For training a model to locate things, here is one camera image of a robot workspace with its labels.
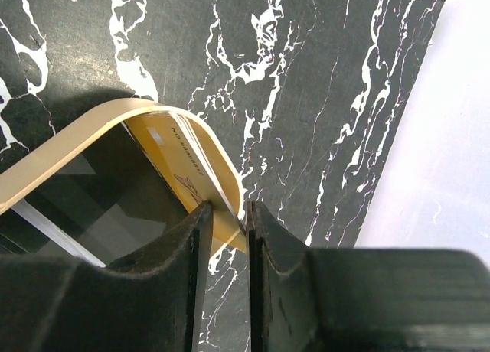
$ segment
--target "curved wooden edge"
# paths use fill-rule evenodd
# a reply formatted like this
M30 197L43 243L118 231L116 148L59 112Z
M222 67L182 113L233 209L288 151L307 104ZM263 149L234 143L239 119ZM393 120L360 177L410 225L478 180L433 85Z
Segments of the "curved wooden edge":
M210 126L193 113L147 99L124 98L102 103L73 121L51 139L0 174L0 215L31 193L112 127L151 112L174 112L197 123L213 140L237 179L243 216L244 189L240 176Z

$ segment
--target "black marble surface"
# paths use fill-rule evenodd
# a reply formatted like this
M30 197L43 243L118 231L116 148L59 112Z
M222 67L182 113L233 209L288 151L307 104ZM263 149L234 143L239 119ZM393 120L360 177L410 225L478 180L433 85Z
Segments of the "black marble surface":
M353 246L444 0L2 0L0 171L91 107L206 119L246 197ZM246 350L244 254L210 261L201 350Z

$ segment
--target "white surface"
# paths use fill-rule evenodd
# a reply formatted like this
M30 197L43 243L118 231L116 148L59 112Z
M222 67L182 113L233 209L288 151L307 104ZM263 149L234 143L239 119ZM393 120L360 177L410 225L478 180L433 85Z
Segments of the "white surface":
M490 266L490 0L446 0L356 247Z

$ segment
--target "marble countertop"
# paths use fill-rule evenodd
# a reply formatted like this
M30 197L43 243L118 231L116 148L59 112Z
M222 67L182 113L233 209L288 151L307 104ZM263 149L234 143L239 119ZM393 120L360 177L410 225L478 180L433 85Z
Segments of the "marble countertop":
M0 171L91 107L205 119L308 245L353 246L444 0L2 0ZM201 350L250 344L244 254L210 262Z

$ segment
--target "drawing on book cover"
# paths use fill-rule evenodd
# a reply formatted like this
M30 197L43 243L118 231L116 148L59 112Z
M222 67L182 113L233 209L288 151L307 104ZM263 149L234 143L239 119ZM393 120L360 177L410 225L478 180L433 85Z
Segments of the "drawing on book cover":
M182 176L178 176L176 174L174 174L174 177L178 180L178 182L180 182L181 184L183 184L189 190L189 192L191 193L192 197L196 201L196 204L197 205L199 205L200 203L202 203L203 200L202 200L201 195L199 194L198 190L196 189L196 187L194 186L194 184L192 184L192 181L189 178L183 178Z

